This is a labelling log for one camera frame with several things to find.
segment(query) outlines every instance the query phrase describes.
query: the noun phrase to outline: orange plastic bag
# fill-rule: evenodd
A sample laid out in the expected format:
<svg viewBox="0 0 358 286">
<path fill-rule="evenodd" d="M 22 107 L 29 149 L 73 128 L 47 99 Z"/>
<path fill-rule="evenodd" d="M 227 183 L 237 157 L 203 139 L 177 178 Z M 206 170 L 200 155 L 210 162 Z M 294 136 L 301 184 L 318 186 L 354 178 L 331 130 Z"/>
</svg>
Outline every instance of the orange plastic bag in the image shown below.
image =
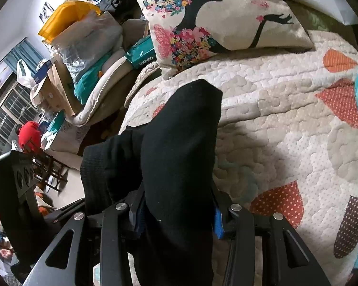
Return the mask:
<svg viewBox="0 0 358 286">
<path fill-rule="evenodd" d="M 38 35 L 42 36 L 46 43 L 51 44 L 57 35 L 84 18 L 90 10 L 95 10 L 98 15 L 101 13 L 99 7 L 94 4 L 79 0 L 67 0 L 53 12 Z"/>
</svg>

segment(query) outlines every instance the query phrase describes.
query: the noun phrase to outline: teal curtain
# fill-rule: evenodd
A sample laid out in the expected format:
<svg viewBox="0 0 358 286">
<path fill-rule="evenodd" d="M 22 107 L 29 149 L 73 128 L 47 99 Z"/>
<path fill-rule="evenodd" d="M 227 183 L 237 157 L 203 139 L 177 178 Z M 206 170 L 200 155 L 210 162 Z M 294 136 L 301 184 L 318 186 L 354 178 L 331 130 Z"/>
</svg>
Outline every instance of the teal curtain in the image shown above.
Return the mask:
<svg viewBox="0 0 358 286">
<path fill-rule="evenodd" d="M 27 41 L 22 40 L 4 57 L 4 62 L 8 64 L 11 70 L 16 73 L 17 62 L 22 59 L 31 70 L 32 76 L 36 73 L 38 63 L 43 59 L 43 56 Z"/>
</svg>

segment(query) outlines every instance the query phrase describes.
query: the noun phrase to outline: quilted bedspread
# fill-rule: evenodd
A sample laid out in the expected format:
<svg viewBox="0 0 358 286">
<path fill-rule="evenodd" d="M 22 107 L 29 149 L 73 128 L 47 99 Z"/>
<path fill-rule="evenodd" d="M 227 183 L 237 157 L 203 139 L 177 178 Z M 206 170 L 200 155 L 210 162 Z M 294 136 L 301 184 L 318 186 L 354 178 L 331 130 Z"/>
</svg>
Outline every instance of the quilted bedspread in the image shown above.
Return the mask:
<svg viewBox="0 0 358 286">
<path fill-rule="evenodd" d="M 331 284 L 344 285 L 358 254 L 358 52 L 337 34 L 309 34 L 312 51 L 236 51 L 153 80 L 133 98 L 121 131 L 149 122 L 188 82 L 221 89 L 216 185 L 252 212 L 283 213 Z M 228 248 L 215 240 L 215 286 Z M 256 249 L 261 285 L 259 242 Z"/>
</svg>

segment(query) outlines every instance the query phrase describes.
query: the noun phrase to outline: silver bolt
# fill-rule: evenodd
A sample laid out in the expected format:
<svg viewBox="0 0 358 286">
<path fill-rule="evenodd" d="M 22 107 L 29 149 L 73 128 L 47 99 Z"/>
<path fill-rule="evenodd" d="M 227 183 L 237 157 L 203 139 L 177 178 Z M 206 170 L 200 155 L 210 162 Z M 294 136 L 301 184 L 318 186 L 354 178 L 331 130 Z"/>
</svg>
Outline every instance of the silver bolt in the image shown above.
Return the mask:
<svg viewBox="0 0 358 286">
<path fill-rule="evenodd" d="M 75 213 L 75 215 L 73 216 L 74 220 L 81 220 L 84 217 L 85 217 L 85 214 L 82 212 Z"/>
<path fill-rule="evenodd" d="M 241 211 L 242 207 L 240 204 L 234 203 L 231 205 L 231 210 L 234 212 L 238 212 Z"/>
<path fill-rule="evenodd" d="M 273 214 L 273 217 L 274 217 L 276 220 L 283 220 L 283 218 L 284 218 L 283 214 L 281 214 L 281 213 L 274 213 L 274 214 Z"/>
<path fill-rule="evenodd" d="M 118 211 L 123 211 L 123 210 L 126 210 L 127 208 L 127 204 L 126 203 L 118 203 L 115 208 L 118 210 Z"/>
</svg>

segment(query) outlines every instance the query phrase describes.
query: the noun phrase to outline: black silhouette hand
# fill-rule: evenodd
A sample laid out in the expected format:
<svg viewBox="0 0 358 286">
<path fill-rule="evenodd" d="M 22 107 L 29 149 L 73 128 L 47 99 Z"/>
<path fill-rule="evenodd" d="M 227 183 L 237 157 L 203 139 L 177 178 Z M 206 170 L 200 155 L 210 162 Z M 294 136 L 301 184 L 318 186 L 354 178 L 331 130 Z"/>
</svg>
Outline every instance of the black silhouette hand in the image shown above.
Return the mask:
<svg viewBox="0 0 358 286">
<path fill-rule="evenodd" d="M 277 23 L 282 24 L 282 25 L 293 24 L 292 22 L 289 22 L 289 20 L 292 19 L 292 16 L 288 15 L 285 18 L 281 18 L 281 16 L 283 16 L 283 15 L 284 14 L 281 14 L 281 15 L 268 14 L 268 15 L 264 16 L 264 20 L 277 22 Z"/>
</svg>

